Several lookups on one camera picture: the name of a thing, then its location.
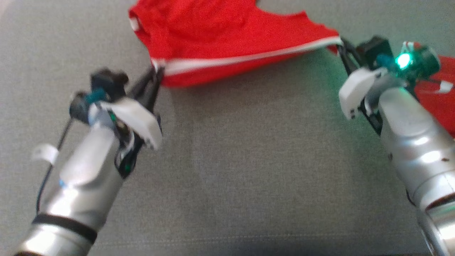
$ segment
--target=white tag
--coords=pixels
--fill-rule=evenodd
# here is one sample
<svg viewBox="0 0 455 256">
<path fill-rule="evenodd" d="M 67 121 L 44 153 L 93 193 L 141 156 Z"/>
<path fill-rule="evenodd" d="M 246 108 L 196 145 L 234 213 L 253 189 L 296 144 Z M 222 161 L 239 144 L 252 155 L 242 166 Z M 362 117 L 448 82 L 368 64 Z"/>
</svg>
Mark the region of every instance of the white tag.
<svg viewBox="0 0 455 256">
<path fill-rule="evenodd" d="M 439 85 L 439 91 L 435 93 L 449 93 L 450 90 L 452 90 L 452 87 L 454 86 L 453 83 L 447 82 L 447 81 L 441 81 L 441 84 Z"/>
<path fill-rule="evenodd" d="M 137 20 L 137 18 L 130 18 L 130 25 L 134 31 L 139 30 L 139 21 Z"/>
<path fill-rule="evenodd" d="M 32 152 L 32 160 L 45 160 L 51 165 L 55 164 L 58 156 L 58 150 L 56 147 L 50 144 L 40 144 Z"/>
</svg>

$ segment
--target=black band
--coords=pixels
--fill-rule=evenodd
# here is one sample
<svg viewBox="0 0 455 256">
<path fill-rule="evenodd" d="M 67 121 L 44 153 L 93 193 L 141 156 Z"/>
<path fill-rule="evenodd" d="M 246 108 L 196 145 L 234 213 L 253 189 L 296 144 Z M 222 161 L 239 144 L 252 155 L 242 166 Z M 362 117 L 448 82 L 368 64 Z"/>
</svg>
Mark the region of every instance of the black band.
<svg viewBox="0 0 455 256">
<path fill-rule="evenodd" d="M 85 237 L 92 244 L 95 243 L 96 237 L 98 236 L 98 233 L 92 228 L 75 220 L 61 216 L 38 214 L 32 221 L 32 224 L 49 224 L 60 226 Z"/>
</svg>

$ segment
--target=black wire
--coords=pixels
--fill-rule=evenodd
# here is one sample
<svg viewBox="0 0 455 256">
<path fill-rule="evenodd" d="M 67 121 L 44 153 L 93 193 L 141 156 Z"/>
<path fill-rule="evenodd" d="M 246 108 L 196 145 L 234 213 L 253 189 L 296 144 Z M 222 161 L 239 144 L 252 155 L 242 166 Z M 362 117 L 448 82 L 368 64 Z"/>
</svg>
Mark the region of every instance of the black wire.
<svg viewBox="0 0 455 256">
<path fill-rule="evenodd" d="M 408 201 L 415 206 L 414 202 L 411 200 L 411 197 L 409 196 L 409 191 L 406 189 L 406 197 L 408 198 Z"/>
<path fill-rule="evenodd" d="M 73 124 L 73 119 L 70 118 L 66 122 L 65 129 L 63 130 L 62 135 L 60 136 L 59 142 L 57 144 L 57 150 L 60 151 L 61 147 L 63 146 L 63 143 L 65 142 L 66 135 L 68 134 L 68 131 L 70 130 L 71 125 Z M 46 186 L 47 180 L 49 179 L 52 169 L 54 168 L 54 165 L 50 164 L 49 167 L 47 168 L 46 175 L 43 178 L 43 181 L 40 186 L 40 190 L 38 190 L 38 195 L 36 197 L 36 214 L 40 212 L 40 204 L 41 204 L 41 196 L 43 195 L 44 187 Z"/>
</svg>

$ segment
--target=green led light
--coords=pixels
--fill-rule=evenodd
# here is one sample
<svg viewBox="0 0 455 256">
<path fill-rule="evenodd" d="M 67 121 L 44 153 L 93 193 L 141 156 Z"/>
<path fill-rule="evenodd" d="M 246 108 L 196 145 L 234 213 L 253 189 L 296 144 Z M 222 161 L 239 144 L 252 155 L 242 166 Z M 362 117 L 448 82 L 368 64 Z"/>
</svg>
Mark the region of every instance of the green led light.
<svg viewBox="0 0 455 256">
<path fill-rule="evenodd" d="M 411 64 L 411 61 L 412 61 L 412 57 L 409 53 L 403 53 L 400 56 L 398 56 L 398 58 L 396 59 L 396 62 L 398 64 L 398 66 L 400 67 L 400 69 L 404 69 L 407 66 L 409 66 L 409 64 Z"/>
<path fill-rule="evenodd" d="M 109 115 L 111 116 L 111 120 L 112 120 L 113 122 L 115 122 L 115 121 L 117 120 L 117 117 L 115 116 L 114 113 L 110 113 Z"/>
</svg>

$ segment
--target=cable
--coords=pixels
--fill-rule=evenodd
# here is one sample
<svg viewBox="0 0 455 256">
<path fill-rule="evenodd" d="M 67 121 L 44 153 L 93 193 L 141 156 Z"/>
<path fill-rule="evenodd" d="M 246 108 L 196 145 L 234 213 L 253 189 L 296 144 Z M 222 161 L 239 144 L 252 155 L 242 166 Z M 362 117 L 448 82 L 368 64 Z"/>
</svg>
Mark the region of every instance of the cable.
<svg viewBox="0 0 455 256">
<path fill-rule="evenodd" d="M 68 134 L 68 131 L 70 130 L 70 127 L 72 124 L 73 124 L 73 118 L 70 118 L 66 122 L 65 129 L 63 130 L 63 133 L 60 136 L 59 142 L 57 144 L 58 151 L 61 150 L 61 147 L 63 146 L 63 143 L 65 142 L 66 135 Z M 38 213 L 40 212 L 41 196 L 43 195 L 44 187 L 46 186 L 47 180 L 49 179 L 53 168 L 54 168 L 54 166 L 52 164 L 50 164 L 49 167 L 47 168 L 47 172 L 43 178 L 40 189 L 38 190 L 38 195 L 36 197 L 36 215 L 38 215 Z"/>
</svg>

